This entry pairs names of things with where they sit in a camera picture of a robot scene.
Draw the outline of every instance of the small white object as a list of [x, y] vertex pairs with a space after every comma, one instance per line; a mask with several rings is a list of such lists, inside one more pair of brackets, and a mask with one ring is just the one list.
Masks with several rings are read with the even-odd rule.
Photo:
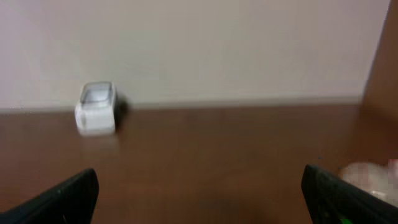
[[79, 133], [83, 136], [115, 132], [116, 89], [111, 82], [87, 83], [75, 107]]

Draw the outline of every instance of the black object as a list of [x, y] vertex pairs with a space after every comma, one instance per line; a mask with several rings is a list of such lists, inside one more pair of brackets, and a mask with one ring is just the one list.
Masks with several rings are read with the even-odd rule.
[[120, 129], [121, 121], [127, 115], [129, 105], [126, 98], [121, 94], [116, 94], [115, 106], [113, 108], [115, 128]]
[[0, 223], [90, 223], [98, 180], [87, 169], [0, 216]]
[[301, 188], [313, 223], [398, 223], [398, 208], [317, 166], [305, 167]]

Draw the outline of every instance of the wooden desk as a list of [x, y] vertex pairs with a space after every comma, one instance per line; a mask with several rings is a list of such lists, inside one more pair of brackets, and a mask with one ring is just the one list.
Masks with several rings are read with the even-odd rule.
[[73, 113], [0, 115], [0, 210], [93, 167], [93, 223], [310, 223], [304, 165], [385, 164], [396, 133], [354, 105], [139, 110], [102, 138]]

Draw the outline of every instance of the blurry object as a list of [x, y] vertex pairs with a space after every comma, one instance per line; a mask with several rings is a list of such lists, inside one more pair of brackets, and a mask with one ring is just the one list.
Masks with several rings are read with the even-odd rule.
[[98, 191], [96, 173], [87, 169], [0, 215], [0, 223], [90, 223]]
[[398, 207], [398, 163], [387, 167], [371, 163], [354, 163], [344, 168], [341, 178], [367, 193]]
[[313, 223], [398, 223], [398, 208], [307, 165], [301, 183]]
[[122, 120], [127, 115], [129, 111], [129, 105], [127, 99], [120, 92], [116, 93], [116, 102], [114, 106], [114, 122], [115, 128], [119, 129], [121, 127]]
[[87, 83], [75, 108], [79, 133], [84, 136], [115, 132], [117, 93], [111, 82]]

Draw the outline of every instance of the brown wooden surface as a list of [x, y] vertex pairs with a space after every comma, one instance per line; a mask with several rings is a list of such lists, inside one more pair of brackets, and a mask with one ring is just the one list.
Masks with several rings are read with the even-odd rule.
[[398, 120], [398, 1], [390, 3], [364, 104]]
[[385, 164], [396, 133], [336, 105], [140, 110], [102, 138], [80, 137], [73, 113], [0, 115], [0, 210], [93, 167], [93, 223], [310, 223], [305, 164]]

